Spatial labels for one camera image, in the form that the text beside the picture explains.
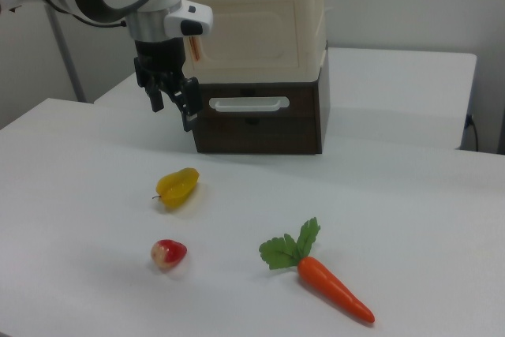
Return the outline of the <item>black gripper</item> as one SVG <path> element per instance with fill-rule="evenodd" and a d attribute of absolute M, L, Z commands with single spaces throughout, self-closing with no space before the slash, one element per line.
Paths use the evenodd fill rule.
<path fill-rule="evenodd" d="M 161 86 L 168 80 L 168 88 L 175 88 L 172 101 L 177 105 L 183 129 L 193 129 L 197 114 L 201 111 L 200 84 L 195 77 L 185 78 L 182 67 L 185 63 L 183 38 L 162 42 L 135 41 L 137 56 L 134 59 L 137 83 L 150 99 L 153 112 L 164 108 Z"/>

